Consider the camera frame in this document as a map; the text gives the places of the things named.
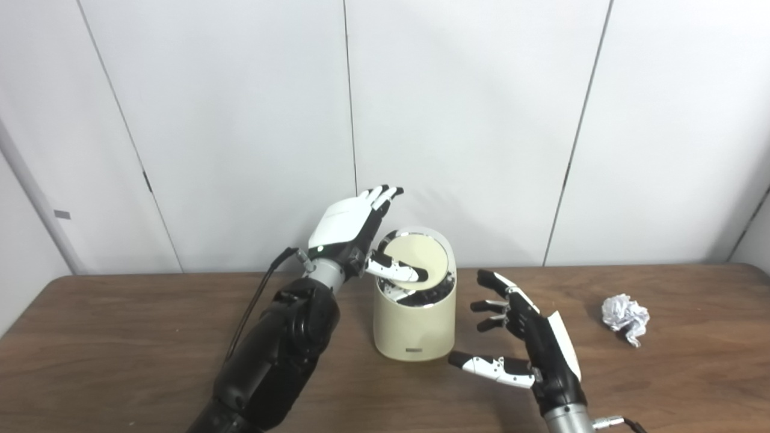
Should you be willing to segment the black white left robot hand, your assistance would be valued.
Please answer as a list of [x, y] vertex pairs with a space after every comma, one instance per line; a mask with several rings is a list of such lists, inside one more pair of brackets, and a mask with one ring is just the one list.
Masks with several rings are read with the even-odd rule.
[[393, 281], [426, 281], [429, 277], [426, 269], [397, 260], [382, 248], [372, 247], [393, 199], [403, 192], [398, 186], [379, 185], [330, 205], [308, 241], [310, 269], [307, 275], [327, 266], [340, 274], [343, 281], [363, 273]]

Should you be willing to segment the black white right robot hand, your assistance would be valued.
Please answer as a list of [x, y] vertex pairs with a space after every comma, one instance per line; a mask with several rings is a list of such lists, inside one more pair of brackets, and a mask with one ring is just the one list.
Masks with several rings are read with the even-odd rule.
[[525, 343], [528, 358], [451, 351], [449, 364], [500, 384], [530, 389], [542, 416], [569, 405], [587, 406], [579, 363], [560, 313], [544, 317], [522, 288], [489, 269], [479, 269], [476, 282], [501, 297], [500, 301], [482, 299], [470, 305], [473, 312], [494, 313], [476, 329], [482, 333], [506, 329]]

